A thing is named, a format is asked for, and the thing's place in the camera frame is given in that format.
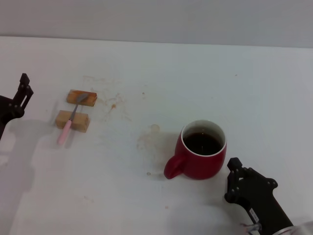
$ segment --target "white table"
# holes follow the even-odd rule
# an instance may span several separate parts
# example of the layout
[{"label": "white table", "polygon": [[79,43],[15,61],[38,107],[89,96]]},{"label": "white table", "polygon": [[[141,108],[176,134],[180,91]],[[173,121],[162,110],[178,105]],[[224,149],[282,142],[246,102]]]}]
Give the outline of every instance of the white table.
[{"label": "white table", "polygon": [[[34,91],[0,141],[1,235],[240,234],[251,221],[223,199],[231,157],[278,182],[295,225],[311,220],[312,68],[312,49],[1,37],[0,95],[23,72]],[[87,133],[59,147],[70,89],[98,100],[78,109]],[[166,180],[181,128],[201,118],[226,132],[222,170]]]}]

